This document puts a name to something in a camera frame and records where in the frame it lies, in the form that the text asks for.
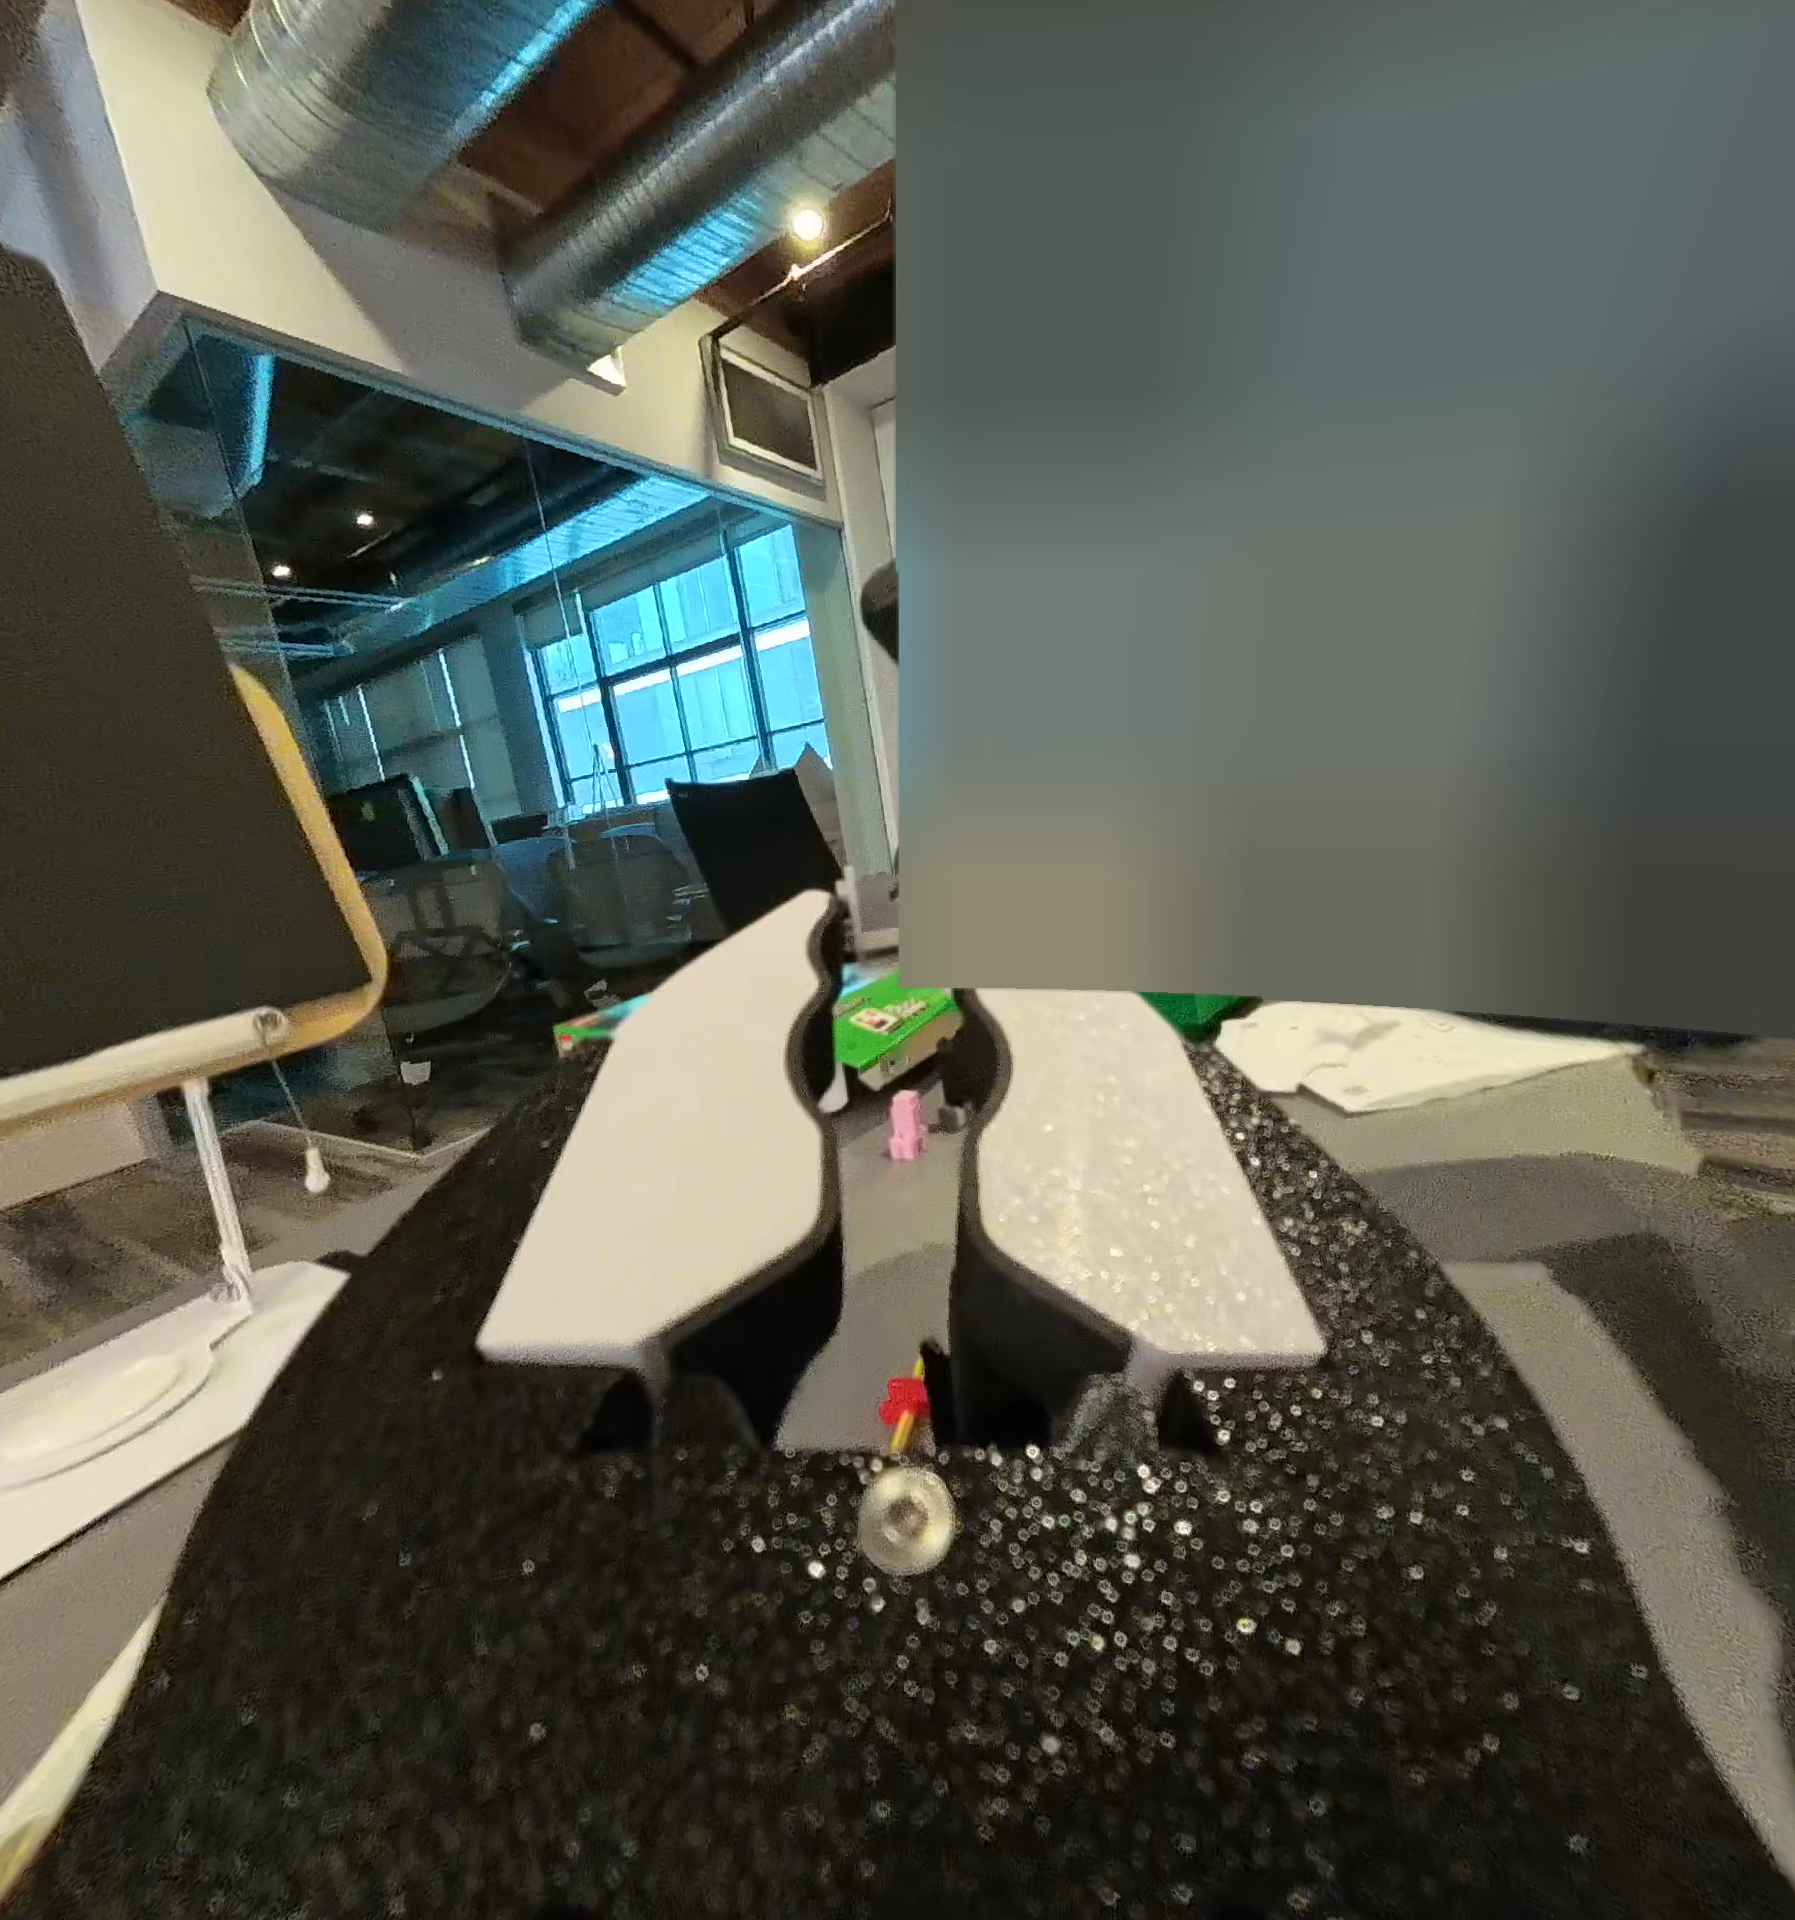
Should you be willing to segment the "black office chair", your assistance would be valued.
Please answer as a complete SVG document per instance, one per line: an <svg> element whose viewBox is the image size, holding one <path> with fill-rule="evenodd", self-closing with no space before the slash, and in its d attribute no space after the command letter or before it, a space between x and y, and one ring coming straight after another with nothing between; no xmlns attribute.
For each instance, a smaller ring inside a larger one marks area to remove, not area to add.
<svg viewBox="0 0 1795 1920"><path fill-rule="evenodd" d="M841 892L843 870L795 767L663 784L663 793L724 936L766 924L799 892Z"/></svg>

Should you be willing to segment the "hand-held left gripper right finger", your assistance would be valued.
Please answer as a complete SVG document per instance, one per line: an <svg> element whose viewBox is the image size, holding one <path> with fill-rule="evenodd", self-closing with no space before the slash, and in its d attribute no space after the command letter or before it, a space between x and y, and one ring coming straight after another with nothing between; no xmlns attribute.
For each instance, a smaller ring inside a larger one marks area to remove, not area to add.
<svg viewBox="0 0 1795 1920"><path fill-rule="evenodd" d="M1310 1371L1322 1324L1177 1025L1139 990L956 990L946 1442L1057 1442L1093 1384Z"/></svg>

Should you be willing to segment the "slim silver ceiling duct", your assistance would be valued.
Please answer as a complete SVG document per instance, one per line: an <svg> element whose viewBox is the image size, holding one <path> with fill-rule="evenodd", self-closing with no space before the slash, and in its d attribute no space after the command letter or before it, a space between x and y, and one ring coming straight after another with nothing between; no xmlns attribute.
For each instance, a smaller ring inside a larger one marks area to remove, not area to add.
<svg viewBox="0 0 1795 1920"><path fill-rule="evenodd" d="M896 155L896 8L768 8L502 252L521 339L593 367Z"/></svg>

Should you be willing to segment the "glass partition wall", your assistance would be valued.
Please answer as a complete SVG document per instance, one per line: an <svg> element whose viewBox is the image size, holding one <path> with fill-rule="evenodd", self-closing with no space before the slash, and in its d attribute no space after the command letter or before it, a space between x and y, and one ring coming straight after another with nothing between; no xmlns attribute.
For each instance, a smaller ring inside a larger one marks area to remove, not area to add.
<svg viewBox="0 0 1795 1920"><path fill-rule="evenodd" d="M523 596L558 570L620 570L702 526L788 518L803 602L831 560L799 512L773 512L620 455L558 446L394 382L224 332L198 317L158 320L104 375L121 438L183 541L226 658L263 679L290 717L362 874L494 850L523 912L542 975L542 1036L681 960L563 975L548 834L656 821L663 802L573 818L521 633ZM843 700L822 686L829 743ZM795 763L851 874L831 763ZM523 1078L430 1078L440 1148ZM416 1155L379 1016L309 1058L309 1101L254 1093L252 1107Z"/></svg>

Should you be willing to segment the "wall air vent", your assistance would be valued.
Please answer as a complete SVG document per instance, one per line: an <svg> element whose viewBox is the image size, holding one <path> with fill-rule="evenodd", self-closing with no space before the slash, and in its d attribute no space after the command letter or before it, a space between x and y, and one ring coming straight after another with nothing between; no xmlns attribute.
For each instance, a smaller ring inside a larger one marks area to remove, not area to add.
<svg viewBox="0 0 1795 1920"><path fill-rule="evenodd" d="M719 458L799 492L822 492L822 434L810 382L733 347L733 332L702 339Z"/></svg>

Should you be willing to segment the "white crumpled paper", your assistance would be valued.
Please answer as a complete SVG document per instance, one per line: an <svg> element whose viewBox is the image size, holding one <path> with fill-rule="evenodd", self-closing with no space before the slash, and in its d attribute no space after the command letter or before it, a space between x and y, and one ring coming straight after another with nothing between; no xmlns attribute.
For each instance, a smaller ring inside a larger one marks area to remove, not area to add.
<svg viewBox="0 0 1795 1920"><path fill-rule="evenodd" d="M1530 1035L1392 1004L1261 1004L1216 1025L1216 1048L1261 1093L1299 1093L1341 1113L1401 1113L1641 1058L1641 1042L1625 1036Z"/></svg>

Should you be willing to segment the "pale green instruction booklet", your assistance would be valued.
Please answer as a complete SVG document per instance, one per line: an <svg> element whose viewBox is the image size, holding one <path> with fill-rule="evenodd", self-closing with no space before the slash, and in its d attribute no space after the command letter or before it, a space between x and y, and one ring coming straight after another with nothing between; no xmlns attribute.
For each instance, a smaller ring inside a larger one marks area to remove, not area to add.
<svg viewBox="0 0 1795 1920"><path fill-rule="evenodd" d="M95 1678L95 1691L58 1726L45 1757L0 1802L0 1908L9 1902L9 1889L28 1875L28 1859L39 1854L39 1845L58 1831L58 1820L66 1820L72 1799L79 1793L97 1743L112 1737L112 1726L121 1718L121 1697L137 1678L150 1635L158 1635L158 1609L133 1629L133 1641L118 1651L118 1660Z"/></svg>

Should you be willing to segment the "white tablet stand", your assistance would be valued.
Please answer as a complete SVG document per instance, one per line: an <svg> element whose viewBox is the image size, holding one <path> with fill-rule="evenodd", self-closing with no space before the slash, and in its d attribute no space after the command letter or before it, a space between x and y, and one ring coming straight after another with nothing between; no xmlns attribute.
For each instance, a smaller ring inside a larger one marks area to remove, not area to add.
<svg viewBox="0 0 1795 1920"><path fill-rule="evenodd" d="M332 1262L252 1262L210 1083L183 1094L224 1274L198 1301L0 1390L0 1586L226 1444L346 1292Z"/></svg>

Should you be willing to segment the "large grid window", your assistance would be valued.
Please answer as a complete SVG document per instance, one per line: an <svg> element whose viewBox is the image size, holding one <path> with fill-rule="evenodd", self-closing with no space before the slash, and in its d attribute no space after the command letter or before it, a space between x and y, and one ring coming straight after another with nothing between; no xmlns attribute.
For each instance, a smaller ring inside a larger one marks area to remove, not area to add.
<svg viewBox="0 0 1795 1920"><path fill-rule="evenodd" d="M788 518L724 518L620 570L523 596L548 758L573 818L663 802L669 784L831 763Z"/></svg>

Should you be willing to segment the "grey mesh office chair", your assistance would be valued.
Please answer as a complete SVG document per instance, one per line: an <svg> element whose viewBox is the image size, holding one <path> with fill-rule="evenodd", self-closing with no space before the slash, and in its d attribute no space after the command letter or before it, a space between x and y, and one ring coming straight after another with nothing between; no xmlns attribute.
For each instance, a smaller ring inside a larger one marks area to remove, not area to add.
<svg viewBox="0 0 1795 1920"><path fill-rule="evenodd" d="M530 1078L548 1062L542 975L494 850L457 850L367 878L382 936L379 1025L410 1148L437 1144L430 1078Z"/></svg>
<svg viewBox="0 0 1795 1920"><path fill-rule="evenodd" d="M548 834L556 924L563 975L620 975L681 960L724 937L712 884L656 821L556 827Z"/></svg>

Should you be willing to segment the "green toy box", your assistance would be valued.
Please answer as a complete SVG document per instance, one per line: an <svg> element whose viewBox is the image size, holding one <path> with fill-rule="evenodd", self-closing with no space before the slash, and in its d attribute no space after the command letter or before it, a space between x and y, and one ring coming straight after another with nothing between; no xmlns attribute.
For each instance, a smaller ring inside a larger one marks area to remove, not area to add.
<svg viewBox="0 0 1795 1920"><path fill-rule="evenodd" d="M896 975L851 975L831 1004L831 1062L864 1083L886 1093L925 1069L959 1025L956 990L905 985Z"/></svg>

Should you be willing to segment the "large silver ceiling duct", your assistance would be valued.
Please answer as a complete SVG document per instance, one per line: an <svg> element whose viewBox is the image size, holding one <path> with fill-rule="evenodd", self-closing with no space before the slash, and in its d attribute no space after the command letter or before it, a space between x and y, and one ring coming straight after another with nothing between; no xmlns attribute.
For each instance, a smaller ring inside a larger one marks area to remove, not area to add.
<svg viewBox="0 0 1795 1920"><path fill-rule="evenodd" d="M254 0L210 64L243 168L357 229L404 211L593 0Z"/></svg>

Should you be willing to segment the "dark tablet with gold edge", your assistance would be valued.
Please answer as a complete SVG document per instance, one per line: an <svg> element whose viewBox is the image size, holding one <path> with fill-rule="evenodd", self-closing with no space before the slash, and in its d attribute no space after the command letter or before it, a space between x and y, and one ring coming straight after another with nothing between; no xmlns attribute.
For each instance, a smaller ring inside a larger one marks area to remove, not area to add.
<svg viewBox="0 0 1795 1920"><path fill-rule="evenodd" d="M382 937L39 264L0 252L0 1130L313 1048Z"/></svg>

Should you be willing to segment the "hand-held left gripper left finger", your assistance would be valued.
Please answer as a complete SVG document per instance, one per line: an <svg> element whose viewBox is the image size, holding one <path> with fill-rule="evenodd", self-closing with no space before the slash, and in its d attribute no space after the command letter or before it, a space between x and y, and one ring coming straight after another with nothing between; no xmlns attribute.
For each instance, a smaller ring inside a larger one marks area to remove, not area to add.
<svg viewBox="0 0 1795 1920"><path fill-rule="evenodd" d="M799 892L593 1042L593 1083L479 1324L487 1363L719 1378L773 1429L841 1330L831 1083L843 912Z"/></svg>

